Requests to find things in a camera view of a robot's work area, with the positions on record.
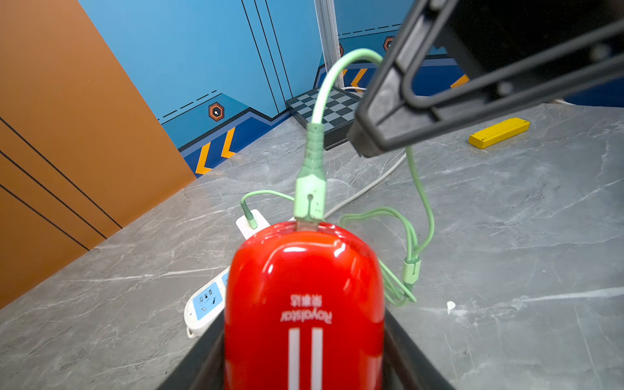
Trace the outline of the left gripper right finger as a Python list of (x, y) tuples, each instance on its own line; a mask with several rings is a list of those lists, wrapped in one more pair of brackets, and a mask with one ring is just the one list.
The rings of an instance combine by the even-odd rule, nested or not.
[(455, 390), (389, 310), (385, 311), (383, 390)]

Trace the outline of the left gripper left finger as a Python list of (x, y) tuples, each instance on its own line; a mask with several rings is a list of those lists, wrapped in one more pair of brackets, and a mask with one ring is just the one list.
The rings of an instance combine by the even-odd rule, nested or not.
[(225, 389), (224, 312), (219, 314), (158, 390)]

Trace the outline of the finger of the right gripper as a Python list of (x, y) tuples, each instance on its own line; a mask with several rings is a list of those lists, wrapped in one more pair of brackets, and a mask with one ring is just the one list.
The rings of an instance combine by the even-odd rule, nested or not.
[[(430, 97), (414, 80), (443, 47), (468, 82)], [(418, 1), (357, 106), (370, 158), (623, 75), (620, 1)]]

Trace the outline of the red electric shaver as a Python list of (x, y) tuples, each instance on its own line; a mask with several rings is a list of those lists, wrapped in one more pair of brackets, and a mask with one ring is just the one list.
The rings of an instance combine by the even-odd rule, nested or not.
[(241, 245), (227, 285), (226, 388), (381, 388), (384, 287), (365, 241), (276, 224)]

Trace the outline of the white usb charger adapter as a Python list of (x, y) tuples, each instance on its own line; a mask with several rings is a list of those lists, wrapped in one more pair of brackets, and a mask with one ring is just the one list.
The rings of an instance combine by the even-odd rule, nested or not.
[(236, 226), (245, 240), (271, 226), (257, 209), (253, 209), (250, 212), (252, 215), (251, 219), (244, 215), (236, 221)]

